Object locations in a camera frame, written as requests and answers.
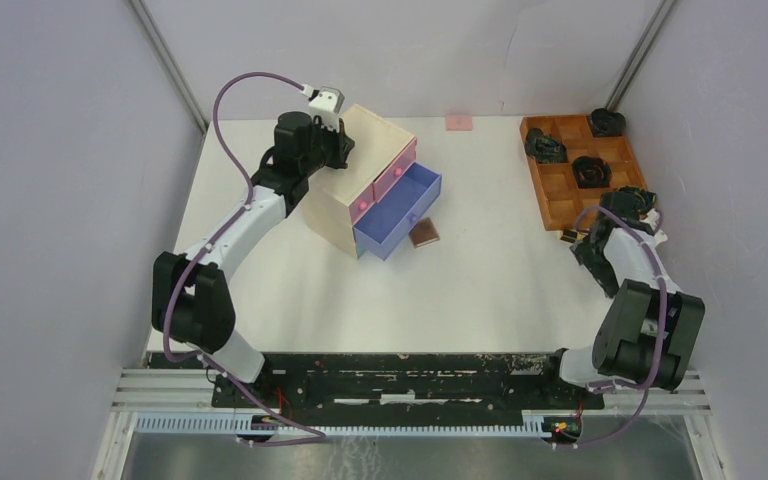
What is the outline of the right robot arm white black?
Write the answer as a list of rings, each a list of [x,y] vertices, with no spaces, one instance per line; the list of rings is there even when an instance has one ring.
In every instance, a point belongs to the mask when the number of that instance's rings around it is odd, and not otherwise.
[[[670,278],[657,248],[666,241],[654,193],[621,187],[600,197],[573,230],[570,250],[610,299],[593,343],[557,352],[557,367],[537,382],[551,408],[572,401],[578,387],[592,392],[633,388],[671,391],[683,381],[704,319],[702,299]]]

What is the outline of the cream drawer organizer cabinet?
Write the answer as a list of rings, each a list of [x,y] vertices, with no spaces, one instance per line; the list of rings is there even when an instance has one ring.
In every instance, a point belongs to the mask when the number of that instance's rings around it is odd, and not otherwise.
[[[348,205],[417,137],[359,104],[344,112],[342,120],[347,135],[355,141],[348,168],[324,168],[315,173],[301,208],[308,228],[357,259],[355,224],[351,224]]]

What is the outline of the brown square blush compact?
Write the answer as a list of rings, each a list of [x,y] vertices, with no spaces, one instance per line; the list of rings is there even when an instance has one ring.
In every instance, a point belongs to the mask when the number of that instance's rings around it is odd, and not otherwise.
[[[409,240],[414,248],[420,248],[440,239],[440,235],[430,218],[419,220],[409,232]]]

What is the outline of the purple wide drawer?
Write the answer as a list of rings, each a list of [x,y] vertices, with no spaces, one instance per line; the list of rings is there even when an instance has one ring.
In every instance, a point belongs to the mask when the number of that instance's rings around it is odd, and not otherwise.
[[[357,245],[386,260],[441,193],[442,175],[414,163],[354,226]]]

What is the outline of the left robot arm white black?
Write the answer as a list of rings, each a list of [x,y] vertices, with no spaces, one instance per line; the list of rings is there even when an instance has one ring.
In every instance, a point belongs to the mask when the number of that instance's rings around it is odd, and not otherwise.
[[[152,327],[165,343],[191,346],[237,379],[236,392],[254,407],[267,404],[274,379],[265,356],[236,330],[229,290],[242,262],[309,190],[320,169],[345,169],[354,141],[340,117],[327,122],[300,111],[279,116],[274,144],[261,157],[247,192],[226,219],[183,253],[163,252],[153,265]]]

